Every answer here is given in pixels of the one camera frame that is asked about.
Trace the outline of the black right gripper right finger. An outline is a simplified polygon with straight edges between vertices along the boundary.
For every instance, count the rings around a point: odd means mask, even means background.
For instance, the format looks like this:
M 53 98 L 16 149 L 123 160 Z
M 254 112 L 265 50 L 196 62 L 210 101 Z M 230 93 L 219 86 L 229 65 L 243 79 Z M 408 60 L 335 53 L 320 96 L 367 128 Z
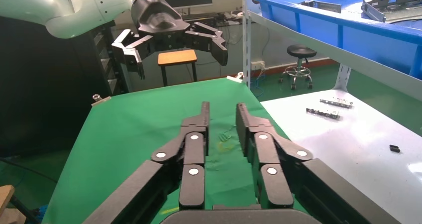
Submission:
M 397 220 L 268 119 L 236 106 L 236 129 L 251 164 L 255 196 L 289 224 L 395 224 Z

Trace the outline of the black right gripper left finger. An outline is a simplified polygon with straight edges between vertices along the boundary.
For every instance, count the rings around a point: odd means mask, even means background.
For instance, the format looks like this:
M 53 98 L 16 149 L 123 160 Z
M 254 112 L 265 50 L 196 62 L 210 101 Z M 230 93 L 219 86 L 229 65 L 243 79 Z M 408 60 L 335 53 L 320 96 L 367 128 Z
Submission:
M 180 191 L 180 210 L 205 207 L 205 162 L 209 146 L 210 104 L 185 118 L 180 133 L 157 149 L 115 189 L 86 224 L 149 224 L 167 196 Z

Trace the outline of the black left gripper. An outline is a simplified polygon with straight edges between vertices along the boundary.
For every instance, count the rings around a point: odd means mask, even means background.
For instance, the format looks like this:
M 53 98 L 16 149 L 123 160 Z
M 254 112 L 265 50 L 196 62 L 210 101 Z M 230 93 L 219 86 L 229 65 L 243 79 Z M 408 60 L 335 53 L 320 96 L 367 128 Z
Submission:
M 228 62 L 227 42 L 223 32 L 206 24 L 191 26 L 164 0 L 134 0 L 131 17 L 138 34 L 123 30 L 111 44 L 116 62 L 126 65 L 145 79 L 143 59 L 154 51 L 191 48 L 209 52 L 221 65 Z

